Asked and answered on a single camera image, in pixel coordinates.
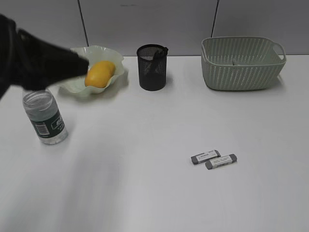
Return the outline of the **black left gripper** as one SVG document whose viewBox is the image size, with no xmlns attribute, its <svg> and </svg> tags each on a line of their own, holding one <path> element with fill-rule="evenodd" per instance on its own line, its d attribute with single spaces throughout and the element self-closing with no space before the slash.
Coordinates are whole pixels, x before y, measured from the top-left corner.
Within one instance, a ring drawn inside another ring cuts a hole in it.
<svg viewBox="0 0 309 232">
<path fill-rule="evenodd" d="M 85 75 L 89 61 L 77 53 L 36 38 L 15 21 L 0 16 L 0 94 L 10 86 L 44 90 L 55 83 Z"/>
</svg>

